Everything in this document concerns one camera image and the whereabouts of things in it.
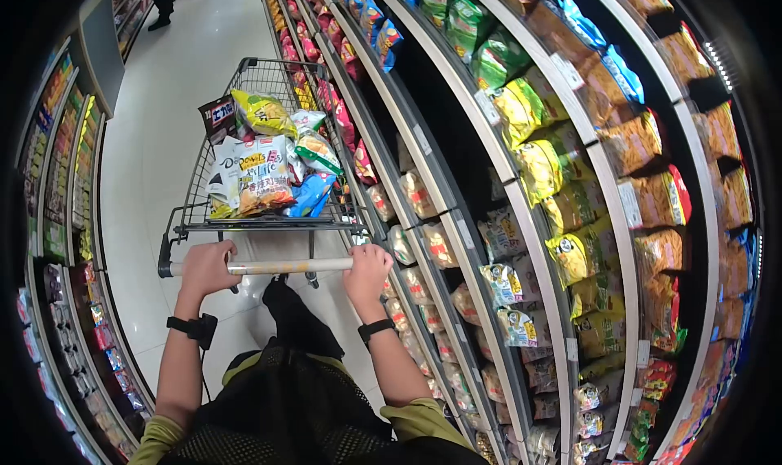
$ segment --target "leg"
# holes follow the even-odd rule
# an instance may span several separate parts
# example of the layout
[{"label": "leg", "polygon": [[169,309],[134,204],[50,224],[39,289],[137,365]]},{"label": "leg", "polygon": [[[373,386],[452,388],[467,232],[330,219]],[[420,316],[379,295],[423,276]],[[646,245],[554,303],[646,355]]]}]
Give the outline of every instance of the leg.
[{"label": "leg", "polygon": [[277,338],[283,344],[313,355],[342,360],[345,355],[332,330],[312,314],[285,277],[272,279],[264,291],[264,304],[277,323]]}]

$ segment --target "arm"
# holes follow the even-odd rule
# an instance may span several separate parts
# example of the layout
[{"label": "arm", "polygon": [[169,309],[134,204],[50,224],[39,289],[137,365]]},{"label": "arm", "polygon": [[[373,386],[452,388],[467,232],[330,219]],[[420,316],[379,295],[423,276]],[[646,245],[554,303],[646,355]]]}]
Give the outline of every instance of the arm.
[{"label": "arm", "polygon": [[[393,265],[391,255],[377,245],[353,246],[349,254],[353,256],[353,268],[345,270],[343,280],[361,322],[388,319],[380,293]],[[393,329],[372,334],[369,353],[380,392],[390,406],[402,407],[414,399],[432,398],[426,379]]]}]

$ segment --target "shelf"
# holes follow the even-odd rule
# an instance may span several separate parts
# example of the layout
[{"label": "shelf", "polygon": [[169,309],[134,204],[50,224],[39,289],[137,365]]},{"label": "shelf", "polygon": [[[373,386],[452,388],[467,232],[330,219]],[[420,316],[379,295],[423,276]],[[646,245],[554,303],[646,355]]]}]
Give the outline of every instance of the shelf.
[{"label": "shelf", "polygon": [[52,152],[54,151],[54,143],[57,136],[57,129],[60,127],[60,119],[63,118],[63,110],[65,110],[65,104],[68,102],[68,95],[70,95],[71,89],[76,82],[76,77],[79,74],[79,68],[73,69],[70,78],[68,78],[68,84],[65,87],[65,92],[62,99],[60,99],[57,109],[54,114],[54,120],[52,121],[52,130],[49,131],[49,137],[46,143],[46,152],[44,153],[44,161],[41,164],[41,177],[38,178],[38,192],[37,192],[37,214],[36,214],[36,254],[43,256],[44,254],[44,204],[46,192],[46,177],[48,176],[49,163],[52,161]]}]

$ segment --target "shopping cart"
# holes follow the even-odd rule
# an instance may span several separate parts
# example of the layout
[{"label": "shopping cart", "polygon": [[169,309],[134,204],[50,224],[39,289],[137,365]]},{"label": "shopping cart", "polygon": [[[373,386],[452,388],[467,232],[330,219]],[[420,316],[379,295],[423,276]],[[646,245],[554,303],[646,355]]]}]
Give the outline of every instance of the shopping cart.
[{"label": "shopping cart", "polygon": [[[294,112],[298,108],[317,108],[327,112],[325,119],[327,137],[345,174],[350,174],[352,169],[350,163],[352,162],[347,162],[349,155],[347,155],[347,149],[343,147],[337,134],[333,112],[328,111],[329,108],[326,107],[324,99],[318,97],[315,89],[311,90],[311,94],[297,93],[296,84],[302,83],[304,79],[308,85],[313,84],[313,86],[317,86],[318,83],[327,83],[326,68],[323,65],[301,61],[244,58],[223,95],[226,95],[232,88],[238,88],[254,94],[273,95],[280,100],[288,113]],[[181,274],[179,273],[181,266],[177,263],[173,265],[171,263],[171,248],[174,243],[179,245],[182,241],[187,241],[191,232],[213,231],[217,233],[217,240],[222,241],[226,231],[309,231],[310,260],[314,258],[314,232],[316,230],[344,230],[350,236],[361,236],[368,233],[367,227],[360,223],[363,216],[359,215],[356,199],[350,194],[344,175],[337,177],[337,182],[329,194],[326,206],[318,217],[286,217],[282,216],[279,211],[269,211],[245,219],[210,219],[213,210],[209,194],[206,193],[206,185],[210,178],[214,159],[214,149],[208,136],[205,135],[195,162],[195,168],[193,168],[185,204],[171,210],[166,232],[163,234],[157,266],[161,278]],[[175,217],[178,218],[178,224],[174,222]],[[230,263],[228,267],[241,274],[303,271],[310,285],[318,288],[317,270],[344,270],[349,267],[349,262],[352,260],[313,260],[311,264],[305,263],[306,261],[281,261],[271,264],[248,261]],[[235,293],[238,291],[236,287],[232,290]]]}]

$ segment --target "store shelf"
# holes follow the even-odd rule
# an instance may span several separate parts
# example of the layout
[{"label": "store shelf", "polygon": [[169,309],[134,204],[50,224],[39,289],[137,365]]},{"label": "store shelf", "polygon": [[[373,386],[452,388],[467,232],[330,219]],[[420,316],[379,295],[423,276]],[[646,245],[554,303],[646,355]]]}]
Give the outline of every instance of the store shelf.
[{"label": "store shelf", "polygon": [[41,165],[41,177],[38,180],[38,192],[37,192],[37,214],[36,214],[36,245],[37,245],[37,251],[36,253],[41,256],[44,253],[44,193],[46,190],[46,177],[48,176],[48,170],[49,170],[49,163],[52,161],[52,152],[54,151],[54,143],[57,135],[57,129],[60,126],[60,119],[63,118],[63,110],[65,109],[65,104],[68,102],[68,95],[70,95],[71,89],[73,89],[73,85],[76,82],[76,77],[79,74],[79,68],[76,67],[73,69],[73,73],[71,73],[70,78],[68,79],[68,84],[65,87],[65,92],[63,95],[63,98],[60,100],[59,104],[57,105],[57,110],[54,114],[54,120],[52,121],[52,130],[49,132],[48,141],[46,143],[46,152],[44,153],[44,161]]},{"label": "store shelf", "polygon": [[22,151],[26,146],[25,138],[27,137],[27,132],[30,130],[33,115],[38,109],[38,105],[41,103],[41,96],[44,94],[44,90],[46,90],[46,85],[48,84],[49,78],[52,77],[52,73],[54,73],[54,70],[57,68],[59,60],[63,58],[65,51],[68,49],[68,44],[70,44],[70,36],[66,37],[63,45],[59,47],[59,50],[57,50],[57,54],[54,56],[54,59],[44,70],[44,73],[41,76],[41,83],[38,85],[38,89],[35,90],[35,94],[31,97],[30,108],[27,110],[27,118],[24,121],[24,128],[22,129],[22,134],[19,138],[19,147],[16,149],[14,165],[17,167],[19,166],[19,160],[22,157]]},{"label": "store shelf", "polygon": [[100,373],[98,373],[98,369],[95,367],[95,363],[92,359],[93,358],[92,352],[90,351],[90,348],[87,346],[87,340],[84,339],[84,333],[81,328],[81,324],[79,323],[79,313],[76,309],[76,299],[73,297],[73,287],[71,286],[72,282],[70,279],[70,270],[68,269],[67,266],[60,266],[59,272],[60,272],[60,280],[62,280],[63,290],[65,293],[64,295],[65,298],[68,299],[68,308],[70,309],[70,316],[73,320],[73,332],[77,334],[79,352],[83,354],[84,361],[87,362],[88,370],[92,375],[92,378],[95,380],[95,383],[98,385],[98,390],[100,391],[100,394],[103,397],[103,400],[105,401],[106,405],[108,406],[112,416],[114,416],[114,420],[119,423],[120,428],[124,432],[125,436],[137,450],[139,447],[138,440],[136,439],[135,436],[133,436],[131,429],[127,427],[127,423],[125,423],[125,420],[122,418],[120,411],[117,410],[116,406],[114,405],[114,401],[112,401],[111,395],[109,395],[109,392],[106,391]]},{"label": "store shelf", "polygon": [[[472,74],[458,58],[453,47],[450,46],[444,35],[427,19],[417,6],[408,5],[405,0],[382,0],[394,15],[402,21],[413,38],[421,45],[428,57],[434,62],[437,69],[443,74],[443,78],[454,92],[457,100],[464,108],[464,113],[470,119],[475,132],[480,137],[483,147],[489,154],[494,164],[497,175],[503,182],[513,180],[516,167],[513,159],[504,147],[501,129],[493,126],[484,114],[477,102],[475,94],[485,92],[478,89]],[[495,124],[499,124],[499,116],[491,109],[496,117]]]}]

